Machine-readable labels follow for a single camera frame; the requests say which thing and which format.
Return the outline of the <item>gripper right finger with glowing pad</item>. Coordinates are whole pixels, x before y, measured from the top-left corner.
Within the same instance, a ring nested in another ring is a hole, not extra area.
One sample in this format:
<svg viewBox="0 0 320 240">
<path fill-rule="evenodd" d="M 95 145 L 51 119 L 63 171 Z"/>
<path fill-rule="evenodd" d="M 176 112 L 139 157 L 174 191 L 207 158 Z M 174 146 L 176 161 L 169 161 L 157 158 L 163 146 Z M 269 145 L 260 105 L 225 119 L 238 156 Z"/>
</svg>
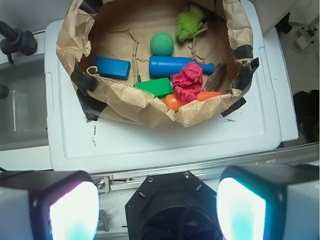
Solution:
<svg viewBox="0 0 320 240">
<path fill-rule="evenodd" d="M 318 240 L 320 168 L 228 166 L 219 180 L 216 211 L 227 240 Z"/>
</svg>

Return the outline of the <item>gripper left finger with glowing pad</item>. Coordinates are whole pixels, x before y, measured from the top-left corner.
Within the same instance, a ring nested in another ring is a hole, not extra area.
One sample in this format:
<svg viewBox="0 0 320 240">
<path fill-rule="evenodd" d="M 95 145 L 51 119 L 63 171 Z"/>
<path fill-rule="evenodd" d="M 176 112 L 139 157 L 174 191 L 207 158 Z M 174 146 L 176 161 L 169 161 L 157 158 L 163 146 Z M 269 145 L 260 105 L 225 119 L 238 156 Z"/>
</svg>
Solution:
<svg viewBox="0 0 320 240">
<path fill-rule="evenodd" d="M 5 171 L 0 174 L 2 240 L 93 240 L 99 193 L 85 171 Z"/>
</svg>

